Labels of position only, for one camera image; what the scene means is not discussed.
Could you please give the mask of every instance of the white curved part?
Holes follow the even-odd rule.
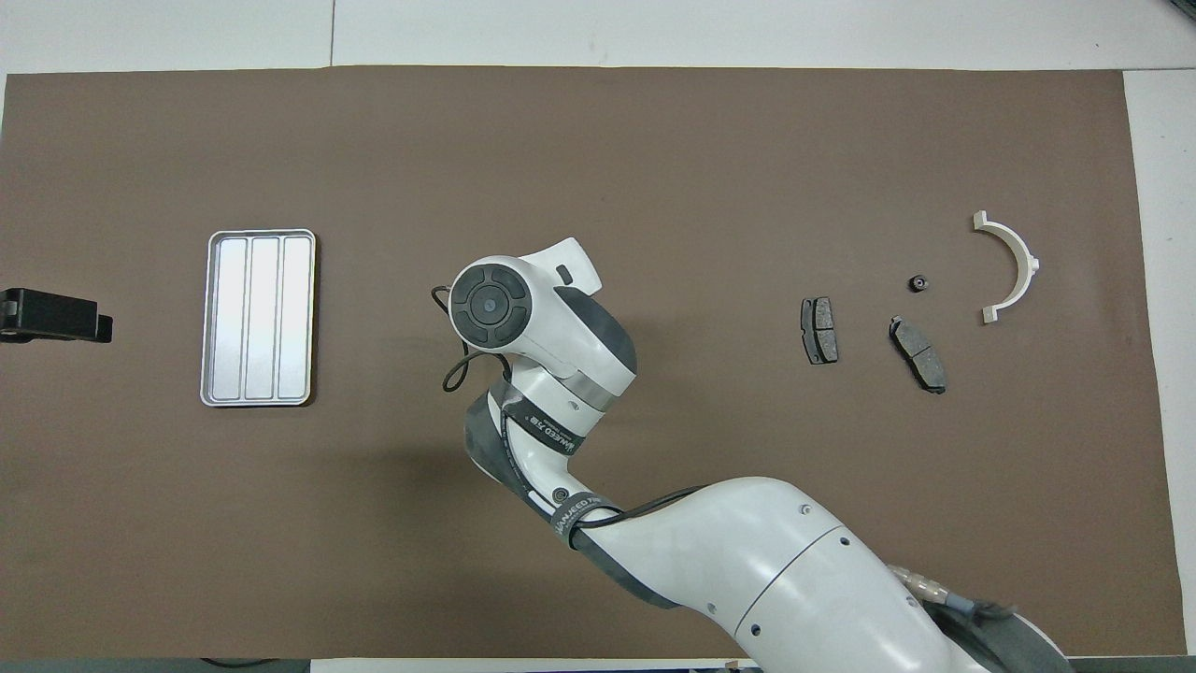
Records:
[[[764,671],[982,673],[847,528],[768,586],[733,634]]]
[[[842,526],[791,484],[744,477],[586,534],[652,591],[733,635],[768,583]]]
[[[578,239],[572,235],[551,247],[544,247],[519,258],[549,273],[560,273],[559,267],[563,265],[572,277],[566,283],[586,294],[593,294],[602,289],[602,280],[598,279],[598,271],[594,269],[593,262],[590,261],[590,255],[581,247],[581,243],[578,243]]]
[[[1030,281],[1033,279],[1035,273],[1038,271],[1038,258],[1030,253],[1030,247],[1026,246],[1026,241],[1018,235],[1017,231],[1013,231],[1008,226],[1005,226],[997,221],[989,221],[988,212],[980,210],[972,215],[974,228],[976,231],[987,231],[1005,240],[1005,244],[1013,250],[1013,256],[1018,259],[1018,281],[1014,283],[1013,289],[1009,295],[1005,298],[1000,304],[993,304],[991,306],[984,306],[981,308],[981,313],[984,316],[984,324],[990,322],[996,322],[996,311],[1005,310],[1018,301],[1026,289],[1030,287]]]

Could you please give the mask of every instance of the metal tray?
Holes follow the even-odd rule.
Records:
[[[203,404],[306,403],[315,316],[315,233],[306,228],[213,233],[203,308]]]

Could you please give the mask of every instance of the cable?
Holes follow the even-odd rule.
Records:
[[[438,306],[440,306],[440,310],[445,311],[445,314],[450,314],[448,305],[445,304],[444,300],[440,298],[439,292],[451,292],[451,290],[452,288],[448,287],[447,285],[437,285],[435,287],[432,288],[432,300],[435,301]],[[456,393],[457,390],[460,388],[462,384],[465,383],[465,378],[469,377],[470,361],[472,361],[478,356],[494,356],[499,359],[499,362],[502,363],[502,378],[506,379],[507,381],[511,381],[511,363],[507,362],[507,359],[502,357],[502,354],[487,354],[484,351],[474,351],[471,354],[469,353],[469,344],[466,344],[464,339],[460,341],[460,350],[464,357],[457,361],[457,365],[452,366],[452,369],[448,371],[448,374],[445,374],[444,381],[440,383],[440,390],[444,391],[445,393]],[[457,379],[456,384],[450,385],[448,381],[452,379],[453,374],[457,374],[458,371],[460,372],[460,378]]]
[[[257,660],[254,660],[254,661],[242,661],[239,663],[227,663],[227,662],[220,661],[218,659],[202,659],[201,657],[200,661],[203,661],[206,663],[210,663],[212,666],[215,666],[218,668],[252,668],[255,666],[262,666],[263,663],[270,663],[273,661],[279,661],[279,660],[277,659],[257,659]]]
[[[440,294],[438,292],[451,292],[451,290],[452,288],[448,287],[447,285],[437,285],[435,287],[432,288],[432,300],[435,301],[438,306],[440,306],[440,310],[445,311],[445,314],[448,314],[448,304],[444,302],[444,300],[440,299]],[[460,342],[460,350],[462,355],[469,356],[469,344],[466,344],[464,339],[462,339]],[[457,369],[460,369],[460,379],[457,380],[457,384],[450,386],[448,379],[452,377],[453,372],[457,372]],[[448,377],[445,377],[444,383],[440,384],[440,390],[443,390],[445,393],[453,393],[457,391],[457,388],[460,388],[462,384],[465,383],[466,377],[469,377],[468,357],[462,362],[458,362],[457,367],[448,371]]]
[[[628,519],[635,519],[636,516],[643,516],[645,514],[648,514],[649,512],[654,512],[654,510],[660,509],[660,508],[663,508],[663,507],[665,507],[667,504],[672,504],[675,501],[679,501],[679,500],[684,498],[685,496],[688,496],[690,494],[694,494],[696,491],[700,491],[700,490],[704,489],[706,487],[707,487],[707,484],[702,484],[701,487],[690,487],[688,489],[682,489],[679,491],[673,491],[673,492],[669,494],[667,496],[660,496],[659,498],[657,498],[654,501],[648,501],[648,502],[641,504],[640,507],[629,509],[627,512],[622,512],[622,513],[616,514],[614,516],[608,516],[606,519],[600,519],[598,521],[578,521],[576,524],[574,524],[574,526],[576,528],[602,528],[603,526],[610,526],[611,524],[618,524],[620,521],[626,521]]]

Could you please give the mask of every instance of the brown mat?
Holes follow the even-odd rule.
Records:
[[[116,325],[0,348],[0,657],[734,655],[462,449],[496,369],[440,392],[459,351],[428,287],[570,234],[641,363],[574,461],[591,488],[779,477],[1070,654],[1183,651],[1119,73],[43,74],[6,105],[0,285]],[[989,325],[1014,263],[980,208],[1043,264]],[[322,244],[316,400],[207,409],[207,238],[297,226]],[[835,366],[800,348],[818,294]]]

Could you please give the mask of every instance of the white surface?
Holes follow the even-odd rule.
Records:
[[[0,0],[0,77],[319,67],[329,63],[331,7],[332,0]],[[335,24],[337,65],[1196,67],[1196,23],[1166,0],[336,0]],[[1188,648],[1196,654],[1196,359],[1185,348],[1196,332],[1196,72],[1127,73],[1125,82],[1176,552]],[[718,666],[708,663],[701,667]],[[580,660],[574,669],[673,665],[684,662]],[[329,666],[336,663],[313,669],[545,669],[493,660]]]
[[[519,258],[532,265],[538,265],[548,273],[556,273],[556,267],[563,265],[573,277],[569,285],[586,294],[593,294],[602,289],[602,279],[598,277],[594,263],[590,259],[590,255],[586,253],[581,243],[578,243],[578,239],[572,235],[538,252]]]
[[[332,0],[4,0],[8,73],[316,68]]]
[[[1196,654],[1196,71],[1125,73],[1171,519]]]
[[[987,673],[846,528],[817,540],[768,586],[736,642],[768,672]]]
[[[335,65],[1166,68],[1166,0],[337,0]]]
[[[648,588],[704,614],[758,660],[751,640],[736,634],[748,608],[794,558],[829,531],[846,532],[842,526],[785,482],[743,477],[586,533]]]

